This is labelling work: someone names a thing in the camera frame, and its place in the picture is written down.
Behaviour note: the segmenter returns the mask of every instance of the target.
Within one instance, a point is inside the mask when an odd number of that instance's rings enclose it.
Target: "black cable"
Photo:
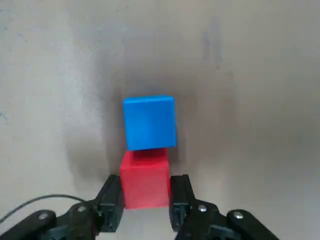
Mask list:
[[[24,208],[25,206],[32,204],[34,202],[37,202],[39,200],[43,200],[43,199],[51,199],[51,198],[65,198],[65,199],[73,199],[73,200],[77,200],[81,203],[84,204],[88,204],[88,202],[82,198],[79,198],[77,196],[71,196],[71,195],[67,195],[67,194],[50,194],[50,195],[43,195],[43,196],[38,196],[35,198],[32,198],[22,204],[20,204],[19,206],[17,206],[16,208],[12,209],[11,211],[9,211],[6,215],[4,215],[2,218],[0,218],[0,225],[7,220],[9,217],[11,217],[13,214],[15,214],[17,211],[19,211],[20,209]]]

